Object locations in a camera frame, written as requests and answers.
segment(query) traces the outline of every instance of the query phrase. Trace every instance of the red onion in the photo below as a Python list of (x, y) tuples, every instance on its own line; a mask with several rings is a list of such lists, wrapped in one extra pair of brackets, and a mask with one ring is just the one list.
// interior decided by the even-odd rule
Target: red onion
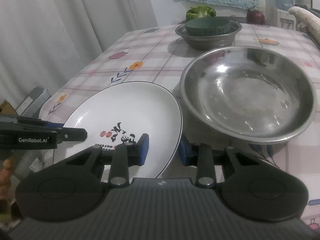
[(246, 21), (249, 24), (266, 24), (263, 12), (248, 9)]

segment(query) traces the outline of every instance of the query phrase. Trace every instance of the tablecloth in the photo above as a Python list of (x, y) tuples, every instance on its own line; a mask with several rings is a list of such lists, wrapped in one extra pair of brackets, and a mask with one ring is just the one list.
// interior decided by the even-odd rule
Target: tablecloth
[[(271, 49), (288, 57), (311, 78), (320, 103), (320, 51), (306, 34), (270, 26), (243, 24), (234, 45)], [(108, 50), (80, 71), (42, 107), (40, 118), (64, 123), (73, 111), (95, 93), (121, 82), (148, 81), (164, 86), (178, 99), (183, 111), (184, 134), (191, 142), (208, 143), (215, 149), (234, 145), (258, 151), (243, 141), (219, 134), (198, 120), (183, 106), (179, 80), (182, 71), (202, 54), (189, 47), (174, 32), (177, 25), (128, 32)], [(110, 109), (102, 109), (106, 115)], [(282, 170), (301, 179), (309, 190), (309, 202), (302, 220), (313, 230), (320, 224), (320, 107), (310, 127), (288, 143), (262, 147), (262, 152)], [(52, 153), (45, 161), (50, 163)], [(195, 169), (182, 167), (177, 157), (163, 176), (194, 176)]]

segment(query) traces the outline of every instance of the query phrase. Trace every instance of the plate rim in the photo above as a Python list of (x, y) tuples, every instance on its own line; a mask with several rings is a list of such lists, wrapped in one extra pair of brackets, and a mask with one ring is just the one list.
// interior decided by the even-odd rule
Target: plate rim
[[(177, 103), (177, 105), (178, 105), (178, 107), (179, 107), (181, 124), (180, 124), (180, 133), (179, 133), (178, 141), (177, 141), (177, 143), (176, 143), (176, 146), (175, 146), (175, 148), (174, 148), (174, 151), (173, 151), (172, 155), (170, 156), (169, 161), (166, 163), (166, 165), (165, 165), (164, 168), (160, 171), (160, 173), (155, 177), (155, 178), (157, 179), (157, 178), (165, 171), (165, 169), (168, 167), (168, 165), (171, 163), (171, 161), (172, 161), (175, 153), (176, 153), (177, 150), (178, 150), (178, 146), (179, 146), (179, 143), (180, 143), (180, 140), (181, 140), (181, 136), (182, 136), (183, 116), (182, 116), (181, 106), (180, 106), (179, 101), (177, 100), (177, 98), (176, 98), (167, 88), (165, 88), (165, 87), (163, 87), (163, 86), (161, 86), (161, 85), (159, 85), (159, 84), (156, 84), (156, 83), (153, 83), (153, 82), (148, 82), (148, 81), (127, 81), (127, 82), (122, 82), (122, 83), (119, 83), (119, 84), (115, 84), (115, 85), (113, 85), (113, 86), (110, 86), (110, 87), (107, 87), (107, 88), (105, 88), (105, 89), (103, 89), (103, 90), (98, 91), (97, 93), (93, 94), (93, 95), (90, 96), (89, 98), (95, 96), (96, 94), (98, 94), (98, 93), (100, 93), (100, 92), (102, 92), (102, 91), (104, 91), (104, 90), (106, 90), (106, 89), (108, 89), (108, 88), (111, 88), (111, 87), (114, 87), (114, 86), (117, 86), (117, 85), (121, 85), (121, 84), (125, 84), (125, 83), (133, 83), (133, 82), (134, 82), (134, 83), (149, 83), (149, 84), (153, 84), (153, 85), (156, 85), (156, 86), (158, 86), (158, 87), (163, 88), (164, 90), (166, 90), (166, 91), (174, 98), (174, 100), (176, 101), (176, 103)], [(73, 113), (74, 113), (81, 105), (79, 105), (79, 106), (70, 114), (70, 116), (72, 116)], [(52, 153), (52, 165), (55, 164), (55, 163), (54, 163), (54, 152), (55, 152), (56, 149), (53, 149), (53, 153)]]

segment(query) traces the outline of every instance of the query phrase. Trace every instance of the broccoli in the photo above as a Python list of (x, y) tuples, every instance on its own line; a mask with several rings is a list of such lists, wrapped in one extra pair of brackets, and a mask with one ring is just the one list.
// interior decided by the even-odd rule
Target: broccoli
[(216, 11), (209, 6), (190, 7), (190, 10), (186, 13), (186, 21), (190, 21), (196, 18), (216, 16)]

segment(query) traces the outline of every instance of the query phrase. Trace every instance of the metal screw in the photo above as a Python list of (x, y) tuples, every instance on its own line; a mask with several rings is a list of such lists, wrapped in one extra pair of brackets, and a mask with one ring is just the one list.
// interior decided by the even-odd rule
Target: metal screw
[(209, 178), (209, 177), (202, 177), (202, 178), (198, 179), (198, 182), (201, 185), (209, 186), (209, 185), (212, 185), (214, 183), (214, 179), (213, 178)]
[(126, 183), (126, 179), (123, 177), (114, 177), (110, 180), (113, 185), (123, 185)]

